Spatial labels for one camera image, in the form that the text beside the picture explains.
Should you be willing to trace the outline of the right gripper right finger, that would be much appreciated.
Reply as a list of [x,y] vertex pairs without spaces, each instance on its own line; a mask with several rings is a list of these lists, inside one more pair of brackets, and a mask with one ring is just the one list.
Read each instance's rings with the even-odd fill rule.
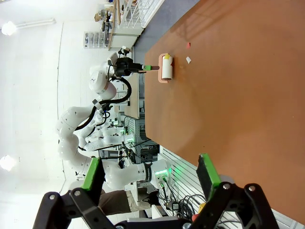
[[224,212],[234,212],[243,229],[277,229],[278,224],[259,184],[239,187],[222,181],[208,154],[200,154],[196,170],[206,204],[192,229],[215,229]]

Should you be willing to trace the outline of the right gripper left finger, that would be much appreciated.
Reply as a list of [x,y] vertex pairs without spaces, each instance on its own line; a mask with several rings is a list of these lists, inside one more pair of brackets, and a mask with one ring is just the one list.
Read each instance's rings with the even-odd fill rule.
[[92,158],[81,187],[44,194],[34,221],[34,229],[66,229],[71,221],[81,218],[91,229],[113,229],[115,226],[98,207],[105,171],[101,158]]

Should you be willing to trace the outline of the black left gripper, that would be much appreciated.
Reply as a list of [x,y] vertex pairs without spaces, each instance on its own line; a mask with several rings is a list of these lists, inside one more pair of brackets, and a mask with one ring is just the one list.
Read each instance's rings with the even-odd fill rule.
[[133,60],[129,57],[118,58],[115,63],[115,75],[116,76],[129,76],[131,74],[130,65],[133,64],[133,68],[149,68],[149,69],[133,69],[133,73],[146,73],[153,71],[151,65],[143,65],[140,63],[133,63]]

